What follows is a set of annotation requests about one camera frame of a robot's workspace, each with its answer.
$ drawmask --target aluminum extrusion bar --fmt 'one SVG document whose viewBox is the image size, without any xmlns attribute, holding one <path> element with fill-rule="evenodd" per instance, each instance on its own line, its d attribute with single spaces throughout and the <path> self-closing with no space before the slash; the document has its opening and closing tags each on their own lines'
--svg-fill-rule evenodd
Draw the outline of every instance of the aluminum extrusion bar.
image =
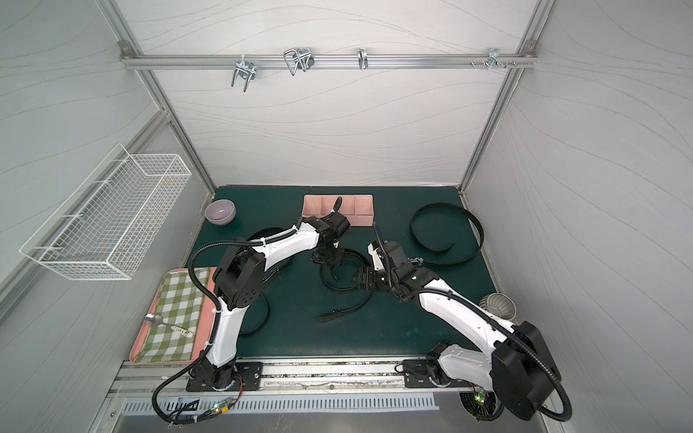
<svg viewBox="0 0 693 433">
<path fill-rule="evenodd" d="M 287 69 L 282 55 L 245 55 L 258 71 Z M 357 54 L 313 56 L 313 69 L 359 69 Z M 240 55 L 138 55 L 124 58 L 126 69 L 235 69 Z M 417 55 L 368 55 L 368 69 L 486 69 L 488 54 L 417 54 Z M 497 69 L 533 68 L 536 57 L 516 54 L 500 54 Z"/>
</svg>

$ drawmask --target coiled black belt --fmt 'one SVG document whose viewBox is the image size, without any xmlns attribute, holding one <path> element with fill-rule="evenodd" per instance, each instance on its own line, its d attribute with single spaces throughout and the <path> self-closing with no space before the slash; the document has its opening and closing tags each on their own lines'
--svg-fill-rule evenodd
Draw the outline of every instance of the coiled black belt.
<svg viewBox="0 0 693 433">
<path fill-rule="evenodd" d="M 417 217 L 419 217 L 422 213 L 425 213 L 426 211 L 431 211 L 433 209 L 448 209 L 450 211 L 454 211 L 464 217 L 466 217 L 468 220 L 474 224 L 474 227 L 477 229 L 477 232 L 479 233 L 479 246 L 472 252 L 471 254 L 468 254 L 458 260 L 450 261 L 450 262 L 434 262 L 432 260 L 425 260 L 424 263 L 427 263 L 429 265 L 436 265 L 436 266 L 456 266 L 456 265 L 461 265 L 463 263 L 469 262 L 471 259 L 475 258 L 477 254 L 479 254 L 479 251 L 481 251 L 481 247 L 484 244 L 484 229 L 481 227 L 481 222 L 468 210 L 466 210 L 463 207 L 460 206 L 455 206 L 454 204 L 451 203 L 431 203 L 431 204 L 426 204 L 424 207 L 420 208 L 418 211 L 414 212 L 414 215 L 412 216 L 412 219 L 409 221 L 409 234 L 412 236 L 412 239 L 414 243 L 419 246 L 423 251 L 426 251 L 431 254 L 435 255 L 442 255 L 450 251 L 455 243 L 450 244 L 446 248 L 443 249 L 433 249 L 426 247 L 423 242 L 419 240 L 419 238 L 416 236 L 416 233 L 414 232 L 414 221 L 416 220 Z"/>
</svg>

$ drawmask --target gray bowl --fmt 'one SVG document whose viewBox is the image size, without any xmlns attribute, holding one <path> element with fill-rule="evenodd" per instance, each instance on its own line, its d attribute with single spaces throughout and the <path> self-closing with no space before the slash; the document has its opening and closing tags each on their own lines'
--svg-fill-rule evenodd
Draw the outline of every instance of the gray bowl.
<svg viewBox="0 0 693 433">
<path fill-rule="evenodd" d="M 204 210 L 204 217 L 218 226 L 229 224 L 236 217 L 236 205 L 231 200 L 217 200 Z"/>
<path fill-rule="evenodd" d="M 512 320 L 515 318 L 517 308 L 515 303 L 503 293 L 491 293 L 481 298 L 479 307 L 501 319 Z"/>
</svg>

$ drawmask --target white wall panel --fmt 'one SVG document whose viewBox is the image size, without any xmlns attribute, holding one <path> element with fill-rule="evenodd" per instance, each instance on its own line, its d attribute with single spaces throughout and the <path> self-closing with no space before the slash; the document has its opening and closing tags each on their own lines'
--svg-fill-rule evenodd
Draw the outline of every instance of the white wall panel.
<svg viewBox="0 0 693 433">
<path fill-rule="evenodd" d="M 177 153 L 191 167 L 168 126 L 139 152 Z M 185 260 L 208 197 L 193 173 L 130 281 L 43 271 L 0 326 L 1 431 L 89 429 L 162 276 Z"/>
<path fill-rule="evenodd" d="M 157 107 L 120 63 L 93 0 L 4 1 L 0 39 L 2 288 L 24 241 Z M 143 151 L 185 158 L 168 127 Z M 33 281 L 0 324 L 0 431 L 87 431 L 206 198 L 193 175 L 131 281 L 75 282 L 45 269 Z"/>
<path fill-rule="evenodd" d="M 146 54 L 514 52 L 534 0 L 118 0 Z"/>
<path fill-rule="evenodd" d="M 90 0 L 0 6 L 0 282 L 18 249 L 157 111 Z"/>
<path fill-rule="evenodd" d="M 468 190 L 569 432 L 690 432 L 693 5 L 562 0 Z"/>
<path fill-rule="evenodd" d="M 145 54 L 514 53 L 535 0 L 118 0 Z M 454 185 L 503 72 L 160 71 L 216 184 Z"/>
<path fill-rule="evenodd" d="M 498 71 L 229 71 L 157 77 L 216 184 L 454 185 Z"/>
</svg>

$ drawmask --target metal hook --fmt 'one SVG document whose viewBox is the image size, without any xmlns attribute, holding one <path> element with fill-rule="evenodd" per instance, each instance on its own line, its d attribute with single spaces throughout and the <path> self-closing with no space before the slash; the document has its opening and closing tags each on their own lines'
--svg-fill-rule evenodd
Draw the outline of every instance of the metal hook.
<svg viewBox="0 0 693 433">
<path fill-rule="evenodd" d="M 296 75 L 299 66 L 303 72 L 309 70 L 314 65 L 315 59 L 310 52 L 310 48 L 291 48 L 284 51 L 284 62 L 286 62 L 286 66 L 293 76 Z"/>
<path fill-rule="evenodd" d="M 368 52 L 365 48 L 359 48 L 358 51 L 358 68 L 368 69 Z"/>
<path fill-rule="evenodd" d="M 243 85 L 243 91 L 245 92 L 248 90 L 248 83 L 250 83 L 250 80 L 255 79 L 255 73 L 255 66 L 253 66 L 251 62 L 248 62 L 245 59 L 241 60 L 240 62 L 236 62 L 234 77 L 231 79 L 231 87 L 233 87 L 236 83 L 236 78 L 240 76 L 243 80 L 245 80 L 245 84 Z"/>
<path fill-rule="evenodd" d="M 488 69 L 491 69 L 491 68 L 496 67 L 496 66 L 501 67 L 501 68 L 505 68 L 508 66 L 507 63 L 501 63 L 498 61 L 499 55 L 500 55 L 500 51 L 498 50 L 498 48 L 491 49 L 491 52 L 489 53 L 489 59 L 486 62 L 484 62 L 484 64 L 486 65 L 486 67 Z"/>
</svg>

